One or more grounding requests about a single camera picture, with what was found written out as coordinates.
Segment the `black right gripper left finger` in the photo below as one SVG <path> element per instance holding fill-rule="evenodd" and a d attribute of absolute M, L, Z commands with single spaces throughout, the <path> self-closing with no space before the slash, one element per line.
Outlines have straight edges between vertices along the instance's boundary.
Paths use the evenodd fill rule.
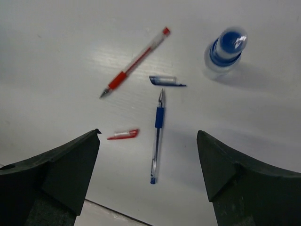
<path fill-rule="evenodd" d="M 72 226 L 81 214 L 100 140 L 98 129 L 0 169 L 2 226 Z"/>

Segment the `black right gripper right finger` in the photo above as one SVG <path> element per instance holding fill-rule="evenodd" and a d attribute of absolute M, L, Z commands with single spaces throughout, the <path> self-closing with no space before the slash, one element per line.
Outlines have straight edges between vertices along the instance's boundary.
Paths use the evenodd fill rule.
<path fill-rule="evenodd" d="M 301 175 L 241 153 L 200 130 L 197 146 L 220 226 L 299 226 Z"/>

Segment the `blue gel pen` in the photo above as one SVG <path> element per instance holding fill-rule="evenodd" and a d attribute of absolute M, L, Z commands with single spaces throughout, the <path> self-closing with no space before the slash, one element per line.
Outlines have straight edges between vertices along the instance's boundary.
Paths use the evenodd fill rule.
<path fill-rule="evenodd" d="M 151 161 L 151 172 L 150 172 L 150 183 L 152 185 L 157 182 L 158 174 L 158 157 L 161 147 L 161 130 L 164 125 L 164 115 L 165 115 L 165 91 L 161 89 L 160 95 L 158 98 L 158 105 L 156 109 L 156 118 L 155 118 L 155 136 L 154 136 L 154 146 L 153 154 Z"/>

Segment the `blue pen cap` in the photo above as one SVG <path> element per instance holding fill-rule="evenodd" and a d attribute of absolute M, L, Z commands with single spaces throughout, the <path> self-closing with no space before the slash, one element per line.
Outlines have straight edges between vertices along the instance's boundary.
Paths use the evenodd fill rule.
<path fill-rule="evenodd" d="M 166 87 L 186 87 L 186 84 L 181 84 L 175 76 L 152 75 L 149 76 L 150 82 L 155 86 Z"/>

